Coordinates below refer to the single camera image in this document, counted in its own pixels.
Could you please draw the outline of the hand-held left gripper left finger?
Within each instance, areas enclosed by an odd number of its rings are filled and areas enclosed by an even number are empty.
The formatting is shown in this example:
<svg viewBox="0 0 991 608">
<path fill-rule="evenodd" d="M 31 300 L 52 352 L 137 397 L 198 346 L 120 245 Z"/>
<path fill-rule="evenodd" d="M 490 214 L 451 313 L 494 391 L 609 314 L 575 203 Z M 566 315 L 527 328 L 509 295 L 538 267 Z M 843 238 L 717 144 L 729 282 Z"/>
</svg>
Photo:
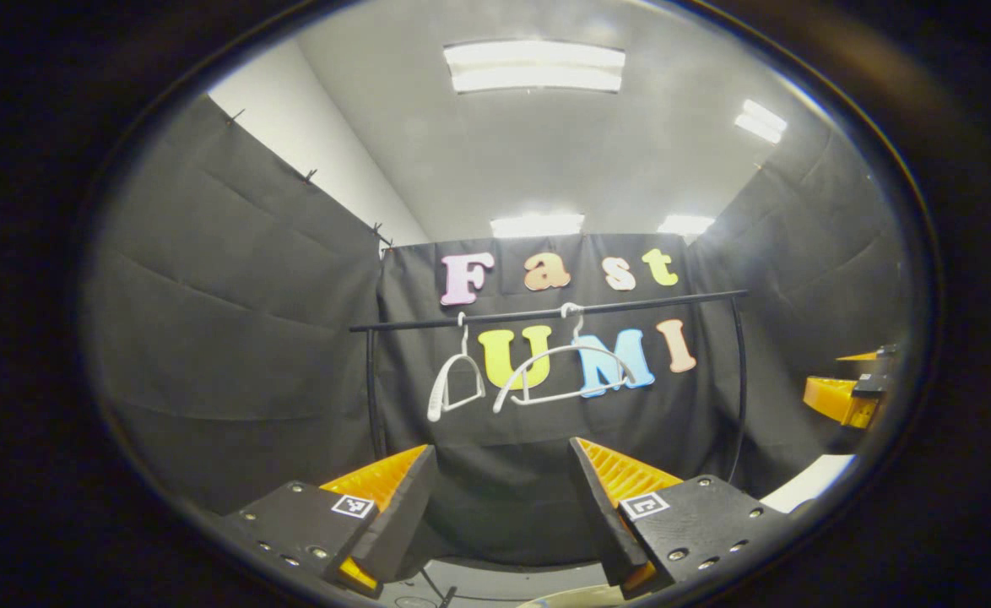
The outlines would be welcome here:
<svg viewBox="0 0 991 608">
<path fill-rule="evenodd" d="M 299 585 L 377 598 L 400 579 L 437 473 L 435 447 L 419 445 L 322 484 L 285 482 L 225 524 Z"/>
</svg>

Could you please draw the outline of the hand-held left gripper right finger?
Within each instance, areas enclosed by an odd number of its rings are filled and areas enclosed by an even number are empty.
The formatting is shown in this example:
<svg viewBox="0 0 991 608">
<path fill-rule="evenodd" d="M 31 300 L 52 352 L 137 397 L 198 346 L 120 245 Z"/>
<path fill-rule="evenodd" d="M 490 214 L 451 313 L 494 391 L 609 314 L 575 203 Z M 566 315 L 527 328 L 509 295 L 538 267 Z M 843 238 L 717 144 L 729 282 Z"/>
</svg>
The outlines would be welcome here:
<svg viewBox="0 0 991 608">
<path fill-rule="evenodd" d="M 624 598 L 699 585 L 769 553 L 790 514 L 720 480 L 681 480 L 614 449 L 569 440 L 593 549 Z"/>
</svg>

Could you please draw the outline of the white clothes hanger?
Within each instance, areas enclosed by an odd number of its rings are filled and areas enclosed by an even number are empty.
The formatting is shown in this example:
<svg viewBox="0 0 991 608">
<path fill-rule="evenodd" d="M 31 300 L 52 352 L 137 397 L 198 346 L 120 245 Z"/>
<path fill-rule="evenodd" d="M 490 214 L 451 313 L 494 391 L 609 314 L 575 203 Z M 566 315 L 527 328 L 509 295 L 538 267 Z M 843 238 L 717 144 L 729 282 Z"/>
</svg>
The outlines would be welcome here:
<svg viewBox="0 0 991 608">
<path fill-rule="evenodd" d="M 462 405 L 472 404 L 485 397 L 485 376 L 481 372 L 476 360 L 468 353 L 469 330 L 464 312 L 458 312 L 457 326 L 462 329 L 463 334 L 460 341 L 460 350 L 456 355 L 449 357 L 442 363 L 441 369 L 436 374 L 435 381 L 431 385 L 429 400 L 427 400 L 427 420 L 438 422 L 442 415 L 448 411 L 456 410 Z M 458 401 L 450 400 L 449 376 L 453 366 L 458 362 L 464 362 L 472 370 L 474 377 L 474 393 Z"/>
<path fill-rule="evenodd" d="M 573 301 L 569 303 L 562 304 L 558 308 L 561 318 L 577 317 L 576 326 L 571 332 L 571 341 L 569 344 L 556 346 L 553 349 L 543 350 L 541 353 L 530 357 L 522 365 L 512 370 L 511 376 L 506 380 L 501 386 L 498 396 L 496 396 L 495 401 L 493 401 L 492 412 L 500 413 L 503 409 L 503 405 L 506 404 L 507 398 L 510 398 L 513 404 L 518 405 L 536 405 L 536 404 L 548 404 L 557 403 L 557 401 L 567 400 L 571 398 L 585 398 L 589 395 L 595 395 L 601 390 L 614 390 L 617 388 L 623 388 L 623 386 L 628 386 L 631 382 L 637 381 L 636 374 L 634 370 L 628 366 L 627 361 L 616 354 L 614 351 L 606 349 L 606 347 L 592 346 L 591 344 L 585 344 L 582 341 L 581 331 L 584 326 L 584 317 L 587 316 L 587 308 L 580 307 Z M 545 356 L 550 356 L 554 354 L 566 353 L 566 351 L 575 351 L 576 353 L 585 353 L 585 351 L 592 351 L 592 353 L 597 353 L 603 357 L 610 358 L 616 365 L 616 373 L 614 375 L 614 380 L 605 384 L 599 384 L 597 386 L 584 386 L 576 392 L 566 392 L 558 395 L 550 395 L 547 397 L 530 397 L 530 382 L 528 380 L 528 372 L 535 362 L 539 359 L 545 358 Z"/>
</svg>

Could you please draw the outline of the black clothes rack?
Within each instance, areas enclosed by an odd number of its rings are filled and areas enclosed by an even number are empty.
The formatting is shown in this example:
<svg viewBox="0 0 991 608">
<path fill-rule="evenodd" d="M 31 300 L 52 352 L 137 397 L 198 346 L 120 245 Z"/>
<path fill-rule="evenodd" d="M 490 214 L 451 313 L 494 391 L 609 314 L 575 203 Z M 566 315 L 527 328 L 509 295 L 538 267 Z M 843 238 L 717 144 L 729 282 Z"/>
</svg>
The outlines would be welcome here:
<svg viewBox="0 0 991 608">
<path fill-rule="evenodd" d="M 373 334 L 380 334 L 387 331 L 408 330 L 408 328 L 444 328 L 444 327 L 468 327 L 470 324 L 489 324 L 506 322 L 531 322 L 531 320 L 564 318 L 566 315 L 573 317 L 585 317 L 592 314 L 614 314 L 614 312 L 627 312 L 633 309 L 653 309 L 662 307 L 681 307 L 701 303 L 702 301 L 727 301 L 730 304 L 731 314 L 734 316 L 734 332 L 736 338 L 736 353 L 738 353 L 739 369 L 739 408 L 738 408 L 738 431 L 734 440 L 734 457 L 730 465 L 730 470 L 726 476 L 728 481 L 734 479 L 736 469 L 738 469 L 744 445 L 747 400 L 749 400 L 749 366 L 747 366 L 747 351 L 744 339 L 744 329 L 739 309 L 738 299 L 749 296 L 747 290 L 725 291 L 706 294 L 691 294 L 691 296 L 674 296 L 666 299 L 651 299 L 645 301 L 621 301 L 620 303 L 591 305 L 581 307 L 574 303 L 562 305 L 554 309 L 534 309 L 526 312 L 508 312 L 507 314 L 487 314 L 487 315 L 461 315 L 460 320 L 449 317 L 422 320 L 422 322 L 392 322 L 392 323 L 371 323 L 360 326 L 350 326 L 348 331 L 351 334 L 365 334 L 369 349 L 375 346 Z"/>
</svg>

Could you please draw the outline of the small ceiling light panel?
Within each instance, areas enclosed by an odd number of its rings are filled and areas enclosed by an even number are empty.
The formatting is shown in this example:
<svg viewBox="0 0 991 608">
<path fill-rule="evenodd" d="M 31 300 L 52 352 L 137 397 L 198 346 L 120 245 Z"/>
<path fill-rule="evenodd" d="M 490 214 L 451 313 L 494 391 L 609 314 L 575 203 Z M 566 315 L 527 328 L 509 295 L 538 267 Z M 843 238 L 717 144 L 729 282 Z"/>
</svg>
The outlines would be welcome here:
<svg viewBox="0 0 991 608">
<path fill-rule="evenodd" d="M 742 101 L 741 111 L 735 116 L 734 126 L 758 136 L 769 144 L 777 144 L 782 141 L 783 135 L 788 130 L 788 121 L 761 106 L 757 101 L 745 99 Z"/>
</svg>

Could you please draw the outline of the black backdrop cloth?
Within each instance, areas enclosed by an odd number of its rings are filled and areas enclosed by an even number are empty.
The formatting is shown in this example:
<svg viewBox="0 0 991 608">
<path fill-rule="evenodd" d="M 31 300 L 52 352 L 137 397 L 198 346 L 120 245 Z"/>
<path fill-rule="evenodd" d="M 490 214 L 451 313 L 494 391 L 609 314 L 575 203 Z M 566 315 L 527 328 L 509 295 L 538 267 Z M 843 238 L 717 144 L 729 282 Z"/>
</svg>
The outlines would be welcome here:
<svg viewBox="0 0 991 608">
<path fill-rule="evenodd" d="M 749 399 L 739 413 L 723 301 L 592 315 L 638 388 L 539 405 L 492 399 L 512 369 L 571 338 L 571 319 L 471 328 L 488 398 L 426 418 L 456 328 L 378 334 L 373 377 L 350 326 L 453 317 L 445 258 L 485 282 L 466 314 L 747 290 Z M 824 128 L 783 145 L 691 245 L 657 234 L 472 239 L 376 253 L 353 213 L 210 99 L 175 114 L 115 193 L 82 315 L 103 398 L 171 494 L 230 514 L 284 482 L 324 482 L 433 445 L 438 477 L 412 561 L 592 561 L 566 443 L 596 440 L 677 476 L 734 470 L 767 494 L 858 432 L 803 404 L 837 357 L 905 341 L 911 263 L 854 149 Z M 379 435 L 368 396 L 376 397 Z M 732 459 L 738 465 L 732 465 Z"/>
</svg>

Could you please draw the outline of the large ceiling light panel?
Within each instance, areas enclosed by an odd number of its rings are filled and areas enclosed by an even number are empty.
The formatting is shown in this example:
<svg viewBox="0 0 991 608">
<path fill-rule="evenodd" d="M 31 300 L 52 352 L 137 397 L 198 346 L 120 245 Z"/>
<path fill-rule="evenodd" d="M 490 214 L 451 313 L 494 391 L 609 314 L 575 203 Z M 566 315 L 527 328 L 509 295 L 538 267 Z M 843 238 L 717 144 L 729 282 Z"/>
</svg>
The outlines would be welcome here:
<svg viewBox="0 0 991 608">
<path fill-rule="evenodd" d="M 620 91 L 626 53 L 561 40 L 481 40 L 442 49 L 459 94 L 557 89 Z"/>
</svg>

